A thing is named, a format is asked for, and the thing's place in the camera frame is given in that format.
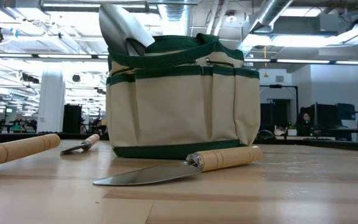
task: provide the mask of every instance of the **wood grain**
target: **wood grain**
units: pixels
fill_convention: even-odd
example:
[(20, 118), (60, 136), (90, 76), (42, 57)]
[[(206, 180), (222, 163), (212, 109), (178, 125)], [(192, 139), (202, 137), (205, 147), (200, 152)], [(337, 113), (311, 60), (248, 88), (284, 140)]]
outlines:
[(177, 161), (125, 159), (78, 141), (0, 165), (0, 223), (358, 223), (358, 152), (263, 146), (264, 159), (137, 187), (92, 181)]

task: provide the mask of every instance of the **ceiling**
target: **ceiling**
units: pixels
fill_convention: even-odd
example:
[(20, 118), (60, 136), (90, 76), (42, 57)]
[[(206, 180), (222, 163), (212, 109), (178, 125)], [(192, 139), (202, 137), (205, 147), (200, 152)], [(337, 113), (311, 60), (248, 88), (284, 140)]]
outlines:
[[(65, 3), (78, 1), (51, 0), (52, 2)], [(81, 4), (94, 4), (93, 0), (82, 0)], [(208, 22), (211, 20), (213, 1), (188, 1), (189, 7), (189, 34), (206, 33)], [(227, 11), (233, 10), (236, 20), (227, 22), (223, 20), (218, 36), (221, 42), (230, 49), (238, 49), (242, 37), (242, 26), (247, 16), (260, 9), (262, 1), (230, 1)], [(216, 19), (218, 19), (223, 1), (220, 2)], [(107, 45), (101, 37), (98, 23), (98, 13), (92, 7), (90, 10), (70, 8), (70, 11), (53, 10), (35, 11), (28, 8), (20, 9), (19, 17), (12, 16), (9, 12), (0, 10), (0, 27), (4, 40), (0, 43), (0, 53), (26, 53), (26, 54), (107, 54)], [(317, 1), (295, 0), (282, 16), (315, 17), (323, 13), (338, 14), (350, 13), (358, 10), (358, 1)], [(169, 34), (169, 27), (164, 25), (164, 20), (157, 14), (136, 13), (138, 20), (153, 35)], [(329, 49), (299, 48), (299, 47), (254, 47), (250, 54), (253, 57), (268, 58), (315, 58), (315, 59), (347, 59), (358, 60), (358, 46), (331, 47)], [(42, 70), (50, 63), (42, 60), (3, 59), (0, 58), (0, 85), (12, 85), (12, 88), (0, 88), (0, 104), (6, 104), (9, 100), (20, 101), (23, 105), (37, 106), (39, 102), (39, 85), (31, 84), (35, 88), (19, 88), (26, 86), (20, 77), (25, 73), (42, 81)], [(99, 109), (104, 111), (104, 95), (95, 89), (99, 87), (105, 90), (106, 72), (108, 65), (105, 60), (84, 62), (83, 60), (69, 60), (62, 62), (67, 81), (66, 103), (81, 104), (86, 113), (97, 114)], [(271, 64), (269, 68), (288, 69), (291, 65)], [(80, 75), (81, 81), (74, 82), (73, 75)], [(30, 115), (29, 110), (22, 113)]]

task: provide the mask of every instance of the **garden tool bag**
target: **garden tool bag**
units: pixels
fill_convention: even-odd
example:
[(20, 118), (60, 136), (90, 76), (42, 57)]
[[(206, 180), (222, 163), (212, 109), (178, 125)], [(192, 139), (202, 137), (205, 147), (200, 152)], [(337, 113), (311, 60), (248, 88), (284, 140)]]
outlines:
[(259, 73), (212, 35), (158, 36), (145, 56), (109, 49), (106, 113), (117, 156), (185, 159), (251, 145), (260, 123)]

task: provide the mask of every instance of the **green bag handle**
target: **green bag handle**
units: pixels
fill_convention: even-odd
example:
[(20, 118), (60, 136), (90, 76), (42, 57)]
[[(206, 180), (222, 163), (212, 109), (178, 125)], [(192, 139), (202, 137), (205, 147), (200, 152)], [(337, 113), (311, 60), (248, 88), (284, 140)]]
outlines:
[[(186, 63), (192, 63), (198, 58), (207, 56), (212, 52), (225, 52), (229, 57), (236, 58), (239, 60), (244, 59), (244, 55), (240, 50), (229, 50), (225, 48), (220, 42), (219, 38), (213, 35), (205, 35), (205, 34), (197, 34), (195, 38), (192, 37), (180, 37), (180, 36), (167, 36), (165, 40), (169, 40), (169, 38), (173, 39), (174, 43), (178, 45), (181, 44), (182, 41), (186, 41), (189, 39), (193, 39), (199, 43), (199, 46), (190, 48), (188, 50), (184, 50), (181, 52), (166, 54), (166, 55), (158, 55), (158, 56), (128, 56), (123, 54), (118, 54), (113, 52), (111, 49), (109, 50), (109, 58), (111, 60), (117, 62), (120, 65), (131, 67), (131, 68), (166, 68), (177, 65), (183, 65)], [(147, 52), (163, 52), (165, 47), (159, 45), (159, 40), (164, 39), (164, 37), (156, 37), (157, 43), (154, 43), (150, 46), (151, 49), (147, 50)], [(176, 50), (187, 49), (190, 45), (184, 46), (182, 48), (178, 47)]]

